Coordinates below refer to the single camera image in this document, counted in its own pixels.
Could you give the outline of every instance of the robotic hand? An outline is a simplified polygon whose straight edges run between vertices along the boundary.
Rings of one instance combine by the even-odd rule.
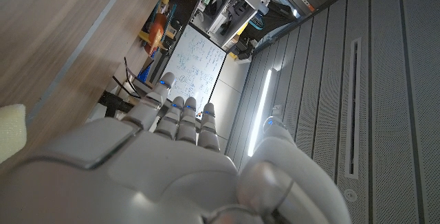
[[[240,174],[219,153],[211,103],[197,141],[194,98],[175,98],[148,132],[174,81],[165,74],[122,121],[88,123],[4,176],[0,223],[351,223],[333,181],[275,117]]]

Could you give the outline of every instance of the whiteboard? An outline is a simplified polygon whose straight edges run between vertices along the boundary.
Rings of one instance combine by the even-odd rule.
[[[164,70],[176,76],[176,83],[168,95],[197,101],[196,113],[203,111],[209,101],[226,53],[196,29],[187,25]]]

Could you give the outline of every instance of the wooden desk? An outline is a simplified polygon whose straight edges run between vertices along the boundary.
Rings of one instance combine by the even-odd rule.
[[[122,59],[137,43],[157,1],[114,3],[27,127],[25,148],[0,164],[0,175],[36,147],[84,123]],[[0,2],[0,106],[22,103],[29,112],[109,0]]]

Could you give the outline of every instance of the metal wall panel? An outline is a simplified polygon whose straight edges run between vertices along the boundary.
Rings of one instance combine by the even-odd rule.
[[[303,82],[305,67],[307,64],[307,55],[309,53],[310,31],[313,25],[313,19],[303,23],[300,28],[298,44],[292,69],[289,93],[287,94],[287,103],[285,107],[284,124],[292,137],[296,134],[296,125],[300,108],[301,95],[303,94]]]
[[[294,57],[296,52],[296,42],[298,42],[300,28],[296,28],[288,35],[288,41],[286,44],[283,68],[281,69],[280,79],[278,80],[278,86],[276,88],[275,104],[281,104],[283,110],[285,108],[285,101],[287,99],[287,92],[289,92],[290,76],[292,74],[292,67],[294,66]]]
[[[278,49],[276,50],[276,56],[274,61],[274,69],[272,70],[272,79],[270,80],[269,91],[271,94],[267,93],[267,100],[265,102],[265,110],[263,112],[263,117],[269,117],[272,115],[272,108],[275,105],[275,99],[278,92],[278,86],[281,79],[281,71],[283,69],[283,63],[285,59],[285,53],[287,49],[287,42],[289,40],[289,35],[285,35],[280,38]]]
[[[329,8],[313,160],[334,180],[344,49],[345,2]]]
[[[346,17],[346,39],[344,53],[344,81],[342,86],[342,107],[340,119],[340,149],[338,158],[338,187],[342,194],[356,194],[357,199],[347,201],[353,223],[369,222],[368,200],[368,74],[369,74],[369,0],[348,0]],[[360,112],[359,112],[359,174],[357,179],[345,177],[347,109],[349,93],[349,69],[351,42],[362,38],[360,62]]]
[[[236,112],[236,117],[234,121],[234,126],[232,127],[231,134],[228,141],[228,151],[227,155],[230,158],[234,158],[235,152],[237,151],[237,146],[239,145],[239,138],[241,134],[241,129],[243,128],[243,122],[245,119],[246,111],[248,110],[248,104],[250,100],[250,94],[252,93],[252,88],[254,87],[254,83],[256,80],[256,73],[259,68],[259,64],[261,61],[265,62],[267,59],[267,55],[269,53],[269,47],[253,56],[253,60],[251,62],[248,77],[246,79],[245,89],[241,94],[241,100],[239,104],[239,108]]]
[[[245,119],[243,121],[243,127],[241,128],[239,143],[236,148],[235,156],[233,158],[233,162],[235,163],[235,166],[238,169],[240,169],[241,160],[243,156],[244,157],[248,156],[249,139],[255,121],[254,116],[256,115],[256,111],[257,111],[256,108],[258,108],[258,101],[259,101],[259,97],[261,96],[261,92],[263,90],[264,79],[267,70],[271,69],[274,64],[274,58],[275,58],[277,46],[278,46],[278,41],[269,47],[269,54],[267,55],[267,60],[263,60],[262,57],[261,63],[258,66],[255,83],[254,86],[252,87],[249,104],[247,106]]]
[[[371,73],[373,220],[418,223],[399,0],[371,0]]]
[[[403,0],[425,223],[440,223],[440,0]]]
[[[320,92],[322,57],[324,54],[325,33],[327,30],[328,10],[323,10],[314,17],[311,31],[309,56],[304,78],[300,115],[296,132],[296,145],[309,157],[312,156],[316,110]]]

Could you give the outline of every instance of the yellow sponge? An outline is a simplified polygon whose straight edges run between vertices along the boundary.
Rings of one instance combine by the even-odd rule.
[[[0,108],[0,163],[26,144],[25,112],[22,104]]]

